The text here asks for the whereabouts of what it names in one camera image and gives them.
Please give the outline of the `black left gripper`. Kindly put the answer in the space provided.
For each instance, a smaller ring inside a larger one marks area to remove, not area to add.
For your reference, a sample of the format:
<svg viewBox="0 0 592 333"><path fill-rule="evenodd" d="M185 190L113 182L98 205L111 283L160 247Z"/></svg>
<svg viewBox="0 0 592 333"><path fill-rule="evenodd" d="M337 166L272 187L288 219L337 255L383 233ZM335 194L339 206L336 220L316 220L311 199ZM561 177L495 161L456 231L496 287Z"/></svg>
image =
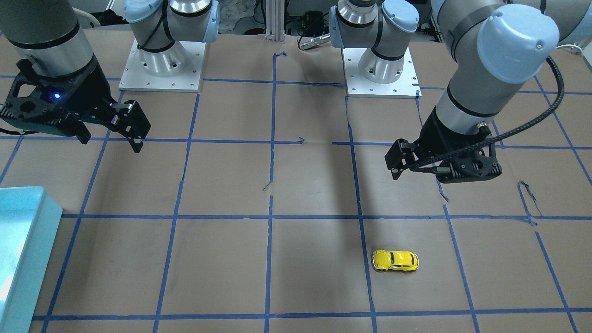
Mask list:
<svg viewBox="0 0 592 333"><path fill-rule="evenodd" d="M474 135L459 134L450 130L439 120L434 108L415 143L409 143L402 138L397 139L385 154L387 169L391 171L393 180L399 179L406 165L416 162L414 151L419 160L423 160L480 143L491 135L486 124L472 128L477 130Z"/></svg>

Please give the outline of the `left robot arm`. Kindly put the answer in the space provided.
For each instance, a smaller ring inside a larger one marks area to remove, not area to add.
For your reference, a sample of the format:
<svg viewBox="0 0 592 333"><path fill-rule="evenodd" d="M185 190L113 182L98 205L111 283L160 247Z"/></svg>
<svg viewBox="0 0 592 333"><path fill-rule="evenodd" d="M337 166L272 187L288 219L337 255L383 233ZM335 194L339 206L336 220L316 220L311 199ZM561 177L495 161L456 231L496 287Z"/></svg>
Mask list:
<svg viewBox="0 0 592 333"><path fill-rule="evenodd" d="M560 105L564 81L550 53L591 36L589 0L432 0L432 12L457 70L410 143L398 139L385 155L398 179L407 169L433 173L442 183L494 179L502 169L495 142L541 122ZM364 75L396 79L419 13L406 0L340 0L329 12L334 47L362 47ZM547 62L558 85L542 115L499 136L489 123Z"/></svg>

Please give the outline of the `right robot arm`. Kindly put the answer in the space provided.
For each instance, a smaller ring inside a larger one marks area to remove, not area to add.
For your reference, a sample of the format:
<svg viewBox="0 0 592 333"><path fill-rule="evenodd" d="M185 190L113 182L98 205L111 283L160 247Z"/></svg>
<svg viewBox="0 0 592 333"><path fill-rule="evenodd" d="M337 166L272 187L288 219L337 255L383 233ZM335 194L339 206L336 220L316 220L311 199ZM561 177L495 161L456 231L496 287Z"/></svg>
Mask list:
<svg viewBox="0 0 592 333"><path fill-rule="evenodd" d="M204 47L220 25L217 0L125 0L135 35L120 88L198 91ZM17 131L91 138L87 123L124 136L135 153L151 124L135 100L117 103L67 0L3 0L1 30L21 59L1 118Z"/></svg>

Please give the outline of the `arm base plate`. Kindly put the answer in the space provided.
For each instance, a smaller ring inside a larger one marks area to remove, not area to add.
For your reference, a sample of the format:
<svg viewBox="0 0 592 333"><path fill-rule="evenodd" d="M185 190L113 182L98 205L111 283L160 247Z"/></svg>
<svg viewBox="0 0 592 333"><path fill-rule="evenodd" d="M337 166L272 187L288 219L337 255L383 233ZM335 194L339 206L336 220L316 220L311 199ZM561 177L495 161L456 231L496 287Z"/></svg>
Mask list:
<svg viewBox="0 0 592 333"><path fill-rule="evenodd" d="M176 42L169 50L150 53L134 41L119 88L125 91L198 93L207 43Z"/></svg>
<svg viewBox="0 0 592 333"><path fill-rule="evenodd" d="M348 97L415 99L422 96L410 49L401 59L378 58L369 48L342 50Z"/></svg>

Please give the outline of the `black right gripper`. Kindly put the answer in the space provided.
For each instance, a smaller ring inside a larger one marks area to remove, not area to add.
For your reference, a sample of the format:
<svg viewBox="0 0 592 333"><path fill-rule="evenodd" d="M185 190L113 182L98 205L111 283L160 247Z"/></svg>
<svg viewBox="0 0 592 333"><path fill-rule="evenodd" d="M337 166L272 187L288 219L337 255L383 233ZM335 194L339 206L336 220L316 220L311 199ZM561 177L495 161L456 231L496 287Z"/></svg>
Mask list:
<svg viewBox="0 0 592 333"><path fill-rule="evenodd" d="M140 153L151 124L141 105L135 100L116 103L110 85L95 55L82 69L62 77L48 77L36 73L28 59L17 61L19 73L30 80L37 77L55 80L66 89L66 111L55 114L44 122L44 132L63 137L76 137L83 145L91 139L85 123L105 126L126 137L132 150Z"/></svg>

